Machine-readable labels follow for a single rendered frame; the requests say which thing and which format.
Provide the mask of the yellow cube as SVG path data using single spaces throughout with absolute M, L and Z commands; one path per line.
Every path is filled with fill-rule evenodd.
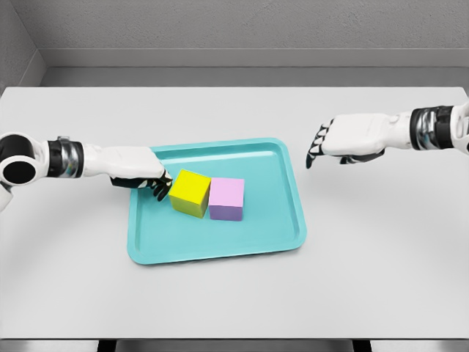
M 211 178 L 181 169 L 169 192 L 174 210 L 202 219 L 208 207 Z

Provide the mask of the teal plastic tray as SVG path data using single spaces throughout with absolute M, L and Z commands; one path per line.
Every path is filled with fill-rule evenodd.
M 307 228 L 287 146 L 258 138 L 153 147 L 172 177 L 180 170 L 245 181 L 242 221 L 198 219 L 130 193 L 127 251 L 141 265 L 281 252 L 300 247 Z

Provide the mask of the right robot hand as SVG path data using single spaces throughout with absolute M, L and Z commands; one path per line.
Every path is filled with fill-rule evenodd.
M 384 155 L 388 118 L 384 114 L 342 114 L 321 124 L 306 154 L 306 168 L 324 155 L 340 164 L 373 161 Z

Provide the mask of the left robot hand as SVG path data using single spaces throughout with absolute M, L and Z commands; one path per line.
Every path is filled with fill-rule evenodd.
M 149 147 L 106 147 L 106 174 L 121 188 L 150 188 L 157 201 L 168 194 L 173 178 Z

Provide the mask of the pink cube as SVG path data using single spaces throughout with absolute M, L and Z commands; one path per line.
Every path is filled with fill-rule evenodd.
M 241 221 L 244 206 L 244 179 L 212 177 L 209 212 L 212 220 Z

